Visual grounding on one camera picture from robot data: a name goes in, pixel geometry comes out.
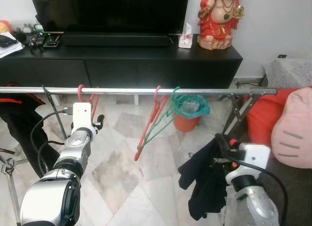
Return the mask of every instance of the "trash bin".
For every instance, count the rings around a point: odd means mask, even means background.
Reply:
[[[172,97],[175,107],[174,125],[182,132],[192,131],[201,116],[210,113],[208,101],[199,95],[179,95]]]

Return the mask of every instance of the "black garment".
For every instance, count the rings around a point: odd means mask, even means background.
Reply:
[[[189,211],[195,220],[206,213],[219,213],[225,206],[227,183],[221,164],[212,165],[213,157],[220,157],[220,148],[215,139],[179,167],[179,186],[187,189],[196,180]]]
[[[37,153],[30,142],[30,133],[36,123],[42,119],[35,112],[35,109],[42,104],[44,102],[32,94],[0,94],[0,117],[8,124],[11,136],[19,142],[30,165],[39,177],[42,177],[42,174],[37,163]],[[34,132],[34,142],[37,148],[48,140],[42,127],[43,123]],[[59,153],[46,145],[42,156],[50,169],[58,159]]]

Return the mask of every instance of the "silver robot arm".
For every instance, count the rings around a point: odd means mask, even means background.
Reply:
[[[236,150],[230,150],[221,134],[216,138],[222,153],[231,152],[241,161],[265,169],[270,156],[270,149],[261,144],[241,143]],[[235,226],[279,226],[278,211],[265,189],[256,183],[261,172],[247,166],[239,165],[228,171],[225,177],[233,185],[237,200]]]
[[[31,186],[22,200],[22,226],[72,226],[79,219],[80,179],[91,155],[96,130],[91,104],[74,103],[71,136],[52,170]]]

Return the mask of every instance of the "pink pillow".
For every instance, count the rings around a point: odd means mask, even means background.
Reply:
[[[312,168],[312,89],[292,92],[272,131],[272,151],[288,166]]]

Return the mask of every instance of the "red statue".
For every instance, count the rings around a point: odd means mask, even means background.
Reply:
[[[231,46],[231,28],[237,29],[244,15],[239,0],[202,0],[198,13],[200,34],[197,42],[205,49],[225,49]]]

